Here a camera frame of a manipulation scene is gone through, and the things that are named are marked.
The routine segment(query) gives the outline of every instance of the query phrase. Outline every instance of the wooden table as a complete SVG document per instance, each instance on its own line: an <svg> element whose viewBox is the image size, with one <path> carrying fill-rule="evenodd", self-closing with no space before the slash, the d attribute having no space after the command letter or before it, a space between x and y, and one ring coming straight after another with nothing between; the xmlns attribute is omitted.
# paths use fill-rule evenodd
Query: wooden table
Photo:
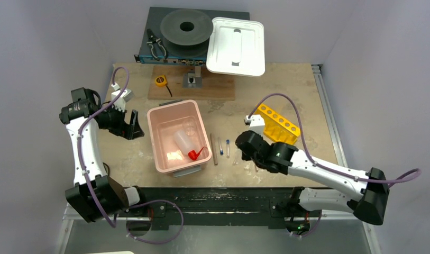
<svg viewBox="0 0 430 254"><path fill-rule="evenodd" d="M197 101L207 134L213 133L223 140L231 140L230 159L218 152L218 166L210 160L202 171L187 176L174 178L164 175L155 169L148 129L147 111L165 101L148 100L148 89L152 75L152 65L138 63L117 63L130 71L131 89L135 98L127 104L126 122L129 122L130 111L139 111L139 123L145 137L127 141L116 137L106 130L99 131L99 147L102 160L111 167L110 176L123 186L140 187L319 187L319 183L305 178L271 174L265 170L255 169L250 161L240 161L233 166L236 147L234 141L243 131L244 117L265 95L284 93L291 97L301 114L302 123L310 153L321 159L337 163L332 139L321 105L319 92L308 63L268 63L266 73L259 77L235 77L235 101ZM120 70L116 81L124 84L125 73ZM106 101L110 100L109 88ZM280 97L272 97L265 102L272 109L289 121L297 123L291 105ZM296 146L302 148L300 140Z"/></svg>

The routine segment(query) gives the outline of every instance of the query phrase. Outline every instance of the pink container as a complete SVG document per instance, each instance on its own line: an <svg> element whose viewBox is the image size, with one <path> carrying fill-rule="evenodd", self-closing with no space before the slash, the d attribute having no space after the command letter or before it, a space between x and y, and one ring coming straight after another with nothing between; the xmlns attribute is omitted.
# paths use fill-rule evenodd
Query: pink container
<svg viewBox="0 0 430 254"><path fill-rule="evenodd" d="M193 100L150 109L148 111L148 126L155 168L160 173L168 174L201 165L208 162L212 157L212 150L208 143L198 104ZM191 160L188 155L182 154L179 150L173 138L173 135L179 130L185 131L197 151L202 147L207 147L197 160Z"/></svg>

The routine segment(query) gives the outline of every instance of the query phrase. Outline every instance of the black pliers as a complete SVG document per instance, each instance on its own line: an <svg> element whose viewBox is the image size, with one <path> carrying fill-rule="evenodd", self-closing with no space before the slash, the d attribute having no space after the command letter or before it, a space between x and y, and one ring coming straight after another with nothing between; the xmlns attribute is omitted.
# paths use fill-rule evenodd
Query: black pliers
<svg viewBox="0 0 430 254"><path fill-rule="evenodd" d="M160 61L159 57L157 56L157 52L155 50L154 47L154 43L157 43L157 45L159 45L160 51L162 51L163 53L163 58L167 59L168 58L168 51L166 50L166 48L163 46L162 44L162 39L157 38L154 33L152 32L151 29L147 29L146 33L148 35L148 42L146 43L148 45L148 47L151 48L151 55L152 57L157 60Z"/></svg>

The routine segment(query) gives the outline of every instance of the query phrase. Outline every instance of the yellow tape measure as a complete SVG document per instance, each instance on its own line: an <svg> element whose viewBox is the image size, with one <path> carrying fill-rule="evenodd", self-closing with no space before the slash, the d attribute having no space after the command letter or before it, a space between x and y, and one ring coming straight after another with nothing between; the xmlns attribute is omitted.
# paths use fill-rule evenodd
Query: yellow tape measure
<svg viewBox="0 0 430 254"><path fill-rule="evenodd" d="M159 76L157 78L155 78L155 85L156 86L166 86L168 84L167 82L167 78L165 77L165 75Z"/></svg>

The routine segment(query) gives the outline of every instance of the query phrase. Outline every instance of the gray wall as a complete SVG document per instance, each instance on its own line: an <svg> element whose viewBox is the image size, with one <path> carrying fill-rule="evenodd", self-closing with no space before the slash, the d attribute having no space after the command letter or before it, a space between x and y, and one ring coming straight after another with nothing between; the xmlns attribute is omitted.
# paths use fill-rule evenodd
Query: gray wall
<svg viewBox="0 0 430 254"><path fill-rule="evenodd" d="M362 0L323 68L347 161L395 178L383 253L430 253L430 1Z"/></svg>
<svg viewBox="0 0 430 254"><path fill-rule="evenodd" d="M74 173L58 114L110 72L81 1L0 1L0 253L53 253Z"/></svg>
<svg viewBox="0 0 430 254"><path fill-rule="evenodd" d="M265 27L268 62L325 61L358 0L84 0L111 59L133 62L150 6L246 11Z"/></svg>

